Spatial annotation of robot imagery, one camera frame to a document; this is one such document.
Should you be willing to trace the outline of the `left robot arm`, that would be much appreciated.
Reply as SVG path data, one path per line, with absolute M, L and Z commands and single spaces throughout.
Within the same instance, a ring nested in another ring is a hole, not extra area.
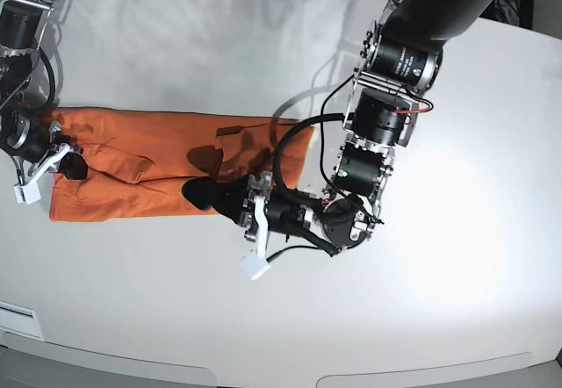
M 443 62 L 444 45 L 463 33 L 493 0 L 388 0 L 366 33 L 360 60 L 346 84 L 343 113 L 300 121 L 278 142 L 272 169 L 227 183 L 209 177 L 186 182 L 184 198 L 201 211 L 231 219 L 256 244 L 253 257 L 271 260 L 270 234 L 303 239 L 330 256 L 355 248 L 381 224 L 381 198 L 393 172 L 394 149 L 406 146 Z M 287 186 L 282 157 L 311 126 L 339 122 L 346 133 L 322 197 Z

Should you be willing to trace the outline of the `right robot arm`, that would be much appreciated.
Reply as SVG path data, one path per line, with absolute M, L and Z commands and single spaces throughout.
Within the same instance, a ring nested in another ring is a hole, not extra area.
M 82 149 L 61 134 L 60 126 L 40 123 L 55 99 L 54 69 L 40 46 L 55 1 L 1 0 L 1 150 L 14 163 L 21 185 L 24 162 L 30 164 L 29 176 L 42 166 L 68 180 L 83 180 L 88 172 Z M 47 73 L 47 98 L 32 107 L 24 91 L 40 65 Z

